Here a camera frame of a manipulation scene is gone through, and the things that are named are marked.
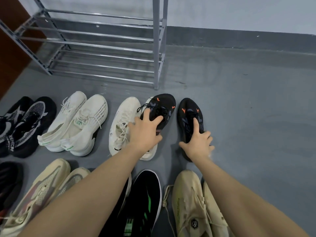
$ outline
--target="gray wall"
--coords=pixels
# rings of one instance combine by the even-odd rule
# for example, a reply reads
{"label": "gray wall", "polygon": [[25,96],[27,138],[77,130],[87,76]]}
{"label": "gray wall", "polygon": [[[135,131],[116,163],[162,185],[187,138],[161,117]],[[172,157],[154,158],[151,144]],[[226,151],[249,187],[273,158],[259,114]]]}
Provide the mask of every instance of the gray wall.
{"label": "gray wall", "polygon": [[[33,0],[20,0],[33,14]],[[47,8],[152,16],[152,0],[42,0]],[[182,27],[316,34],[316,0],[169,0],[168,25]],[[127,23],[126,19],[70,16]]]}

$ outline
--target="shoe rack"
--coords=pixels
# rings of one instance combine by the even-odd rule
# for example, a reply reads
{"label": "shoe rack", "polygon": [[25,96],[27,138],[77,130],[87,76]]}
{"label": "shoe rack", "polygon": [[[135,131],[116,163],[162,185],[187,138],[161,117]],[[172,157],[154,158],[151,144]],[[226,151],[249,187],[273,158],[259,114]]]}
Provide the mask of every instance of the shoe rack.
{"label": "shoe rack", "polygon": [[[68,73],[68,74],[76,74],[76,75],[85,75],[85,76],[95,76],[100,78],[114,79],[119,81],[131,81],[143,84],[149,84],[154,87],[155,90],[158,90],[158,83],[160,78],[160,73],[162,70],[162,66],[165,59],[166,52],[166,35],[167,35],[167,12],[168,12],[168,0],[163,0],[163,15],[160,18],[160,0],[153,0],[153,17],[152,18],[143,18],[143,17],[129,17],[129,16],[117,16],[111,14],[102,14],[102,13],[87,13],[87,12],[76,12],[76,11],[65,11],[65,10],[54,10],[47,9],[44,7],[40,0],[34,0],[34,2],[39,7],[39,11],[31,16],[27,21],[25,21],[20,27],[16,30],[10,30],[5,23],[0,20],[0,28],[10,36],[14,42],[25,51],[33,61],[38,64],[48,75],[54,75],[55,73]],[[98,16],[104,18],[117,18],[117,19],[134,19],[134,20],[144,20],[152,22],[152,25],[141,26],[141,25],[127,25],[127,24],[119,24],[119,23],[105,23],[105,22],[97,22],[97,21],[84,21],[84,20],[73,20],[69,19],[61,19],[51,17],[51,13],[64,13],[65,15],[89,15],[89,16]],[[49,25],[49,27],[41,27],[40,21],[45,21]],[[133,37],[133,36],[121,36],[121,35],[113,35],[107,33],[94,33],[94,32],[85,32],[85,31],[74,31],[74,30],[64,30],[59,29],[57,27],[57,22],[76,22],[76,23],[89,23],[93,25],[110,25],[110,26],[119,26],[120,28],[125,28],[128,31],[129,28],[141,28],[146,29],[146,31],[152,30],[153,38],[142,38],[142,37]],[[41,39],[34,37],[26,37],[23,36],[26,30],[39,30],[39,31],[50,31],[54,32],[58,35],[56,39]],[[66,33],[70,34],[78,34],[82,36],[98,36],[104,38],[115,38],[118,40],[124,41],[136,41],[140,43],[151,43],[152,50],[143,50],[143,49],[134,49],[134,48],[126,48],[114,45],[103,45],[103,44],[94,44],[89,43],[89,41],[73,41],[66,39]],[[23,40],[31,40],[31,41],[39,41],[43,43],[56,43],[59,47],[57,51],[52,53],[51,58],[48,61],[41,61],[38,55],[32,52],[24,43]],[[86,51],[77,51],[76,47],[92,47],[94,50],[102,50],[102,54],[100,52],[86,52]],[[115,50],[115,55],[112,53],[107,54],[106,51]],[[85,58],[79,62],[72,62],[63,60],[63,53],[72,52],[73,54],[80,54],[83,56],[93,56],[96,58],[110,58],[110,59],[124,59],[125,61],[133,61],[137,63],[151,63],[151,69],[143,70],[143,69],[131,69],[124,68],[119,66],[110,66],[110,65],[98,65],[85,63]],[[146,58],[132,58],[127,57],[124,53],[141,53],[142,56],[146,56]],[[56,66],[57,63],[66,63],[72,68],[69,70],[58,69]],[[89,73],[89,71],[81,72],[80,70],[76,71],[76,66],[92,66],[92,67],[100,67],[104,68],[104,71],[109,69],[119,69],[120,71],[129,71],[129,72],[141,72],[147,73],[148,76],[153,78],[153,81],[147,81],[144,79],[133,79],[133,78],[122,78],[116,76],[107,76],[107,75],[97,75],[93,73]]]}

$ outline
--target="floor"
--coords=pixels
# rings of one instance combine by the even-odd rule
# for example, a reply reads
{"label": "floor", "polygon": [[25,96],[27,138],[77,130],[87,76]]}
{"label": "floor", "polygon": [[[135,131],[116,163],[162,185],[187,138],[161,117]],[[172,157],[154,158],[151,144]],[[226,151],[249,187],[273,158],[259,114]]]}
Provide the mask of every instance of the floor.
{"label": "floor", "polygon": [[[108,134],[119,104],[129,96],[143,104],[158,93],[177,103],[189,97],[200,106],[205,129],[214,137],[213,160],[221,168],[275,205],[311,236],[316,236],[316,56],[273,51],[168,46],[160,88],[117,83],[102,78],[48,76],[33,64],[26,68],[0,101],[0,113],[23,95],[47,95],[59,104],[73,92],[103,95],[109,114],[87,157],[52,153],[45,147],[26,159],[23,194],[54,159],[73,167],[96,168],[109,158]],[[163,140],[151,161],[139,161],[132,173],[155,171],[163,191],[184,169],[201,173],[178,148],[176,116],[161,133]],[[169,199],[169,213],[174,217]],[[172,236],[162,209],[153,236]]]}

